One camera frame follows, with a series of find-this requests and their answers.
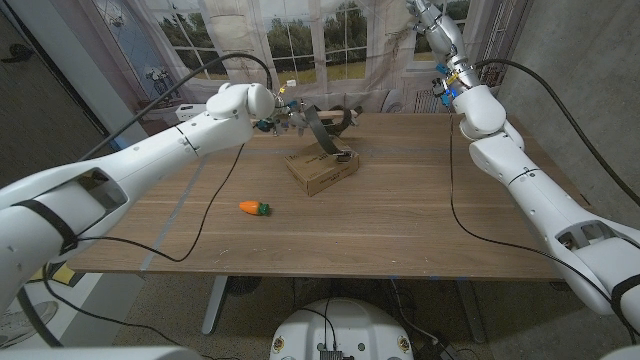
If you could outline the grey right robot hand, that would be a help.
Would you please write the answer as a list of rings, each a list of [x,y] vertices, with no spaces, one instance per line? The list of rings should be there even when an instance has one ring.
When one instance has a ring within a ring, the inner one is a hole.
[[[414,17],[409,27],[425,36],[437,63],[444,71],[445,82],[459,92],[479,86],[480,81],[467,56],[462,33],[456,23],[427,0],[406,0]]]

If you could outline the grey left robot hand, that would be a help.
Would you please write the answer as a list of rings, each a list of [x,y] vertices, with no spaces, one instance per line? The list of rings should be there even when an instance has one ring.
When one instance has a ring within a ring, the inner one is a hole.
[[[302,137],[310,125],[296,101],[285,103],[277,99],[272,114],[255,122],[253,127],[264,133],[271,133],[274,137],[284,135],[289,130]]]

